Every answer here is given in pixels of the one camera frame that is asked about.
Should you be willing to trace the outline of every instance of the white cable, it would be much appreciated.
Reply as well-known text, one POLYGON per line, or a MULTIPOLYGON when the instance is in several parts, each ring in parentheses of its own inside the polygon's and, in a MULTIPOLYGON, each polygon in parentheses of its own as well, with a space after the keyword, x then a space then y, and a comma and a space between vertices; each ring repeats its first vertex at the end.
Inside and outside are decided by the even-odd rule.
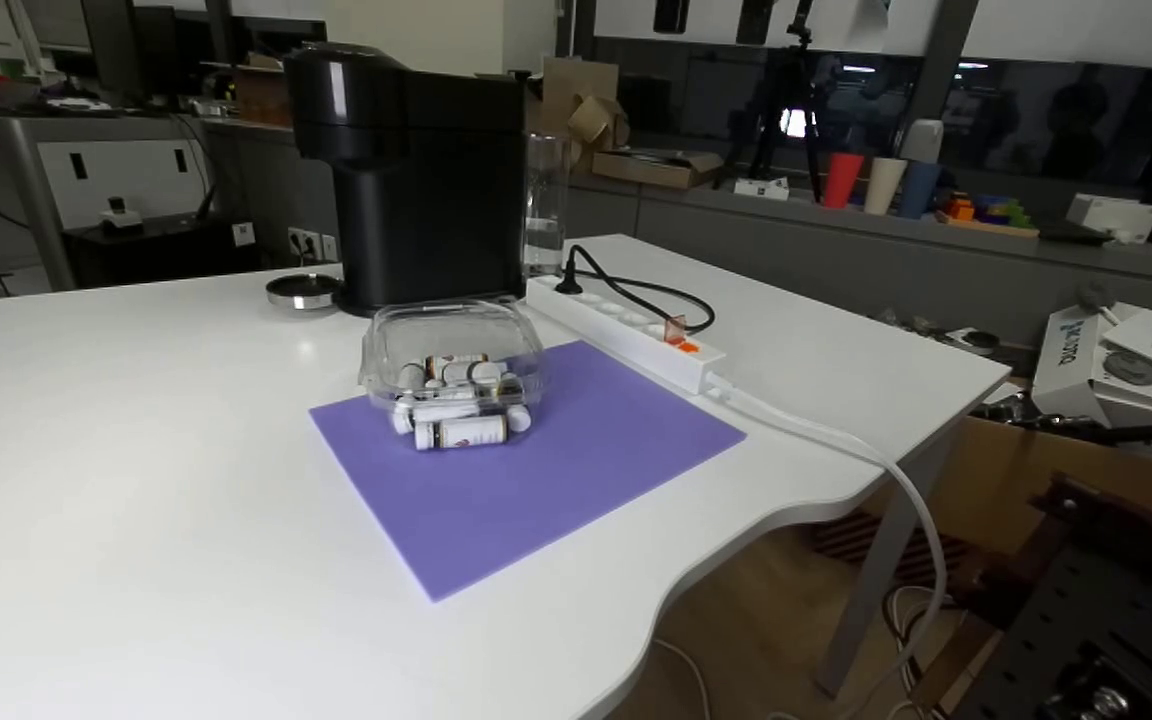
POLYGON ((729 411, 762 424, 762 428, 802 435, 802 440, 812 440, 812 445, 831 450, 839 455, 852 455, 852 460, 864 460, 864 466, 892 472, 895 489, 909 498, 914 514, 925 524, 933 576, 936 576, 925 620, 914 629, 909 646, 895 639, 899 646, 899 670, 909 670, 914 653, 927 639, 927 629, 936 623, 936 612, 939 612, 946 589, 949 589, 946 543, 939 543, 933 508, 925 504, 925 494, 906 475, 906 468, 895 460, 890 460, 881 450, 872 450, 862 435, 848 435, 848 432, 838 432, 829 424, 793 415, 793 411, 786 411, 786 410, 777 410, 777 406, 770 406, 770 400, 762 400, 762 396, 752 396, 752 394, 745 394, 721 375, 709 375, 705 396, 726 406, 729 411))
POLYGON ((694 670, 696 694, 701 694, 701 716, 714 720, 709 684, 705 684, 701 663, 684 647, 678 647, 671 639, 656 639, 656 647, 671 653, 678 662, 684 662, 694 670))

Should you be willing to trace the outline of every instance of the power strip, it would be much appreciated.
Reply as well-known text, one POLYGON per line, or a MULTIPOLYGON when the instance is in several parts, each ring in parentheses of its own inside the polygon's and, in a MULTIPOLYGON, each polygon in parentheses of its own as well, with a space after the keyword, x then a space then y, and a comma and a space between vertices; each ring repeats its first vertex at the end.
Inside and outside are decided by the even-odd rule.
POLYGON ((696 338, 669 339, 660 316, 605 301, 596 292, 563 297, 556 286, 556 275, 535 275, 529 286, 529 304, 647 380, 701 396, 709 367, 726 360, 721 348, 709 348, 696 338))

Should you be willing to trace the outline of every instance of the desk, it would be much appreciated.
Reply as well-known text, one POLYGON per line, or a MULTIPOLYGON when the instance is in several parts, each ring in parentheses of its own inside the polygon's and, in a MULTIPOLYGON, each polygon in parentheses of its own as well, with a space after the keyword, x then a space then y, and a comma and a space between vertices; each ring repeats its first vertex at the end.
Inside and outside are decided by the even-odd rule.
MULTIPOLYGON (((588 250, 709 297, 729 380, 895 455, 1000 380, 625 236, 588 250)), ((881 481, 747 428, 433 606, 308 422, 360 396, 369 325, 281 316, 263 280, 0 301, 0 716, 596 716, 678 589, 770 527, 845 516, 881 481)))

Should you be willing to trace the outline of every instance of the clear plastic container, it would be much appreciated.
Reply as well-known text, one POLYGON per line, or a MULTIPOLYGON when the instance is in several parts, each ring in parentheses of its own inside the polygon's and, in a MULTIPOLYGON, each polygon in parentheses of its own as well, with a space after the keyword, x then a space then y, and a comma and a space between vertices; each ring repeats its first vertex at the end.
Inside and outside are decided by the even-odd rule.
POLYGON ((535 329, 508 304, 402 304, 372 316, 360 380, 382 410, 449 390, 485 410, 535 410, 539 352, 535 329))

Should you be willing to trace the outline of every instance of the black appliance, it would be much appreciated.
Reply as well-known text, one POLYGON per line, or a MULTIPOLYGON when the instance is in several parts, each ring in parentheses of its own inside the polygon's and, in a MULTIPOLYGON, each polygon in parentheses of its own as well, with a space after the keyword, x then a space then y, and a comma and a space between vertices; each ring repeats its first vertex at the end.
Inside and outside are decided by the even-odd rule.
POLYGON ((372 50, 287 56, 299 157, 335 180, 335 304, 524 297, 524 84, 433 78, 372 50))
POLYGON ((164 218, 138 229, 63 232, 77 289, 151 286, 268 267, 255 250, 235 250, 220 218, 164 218))

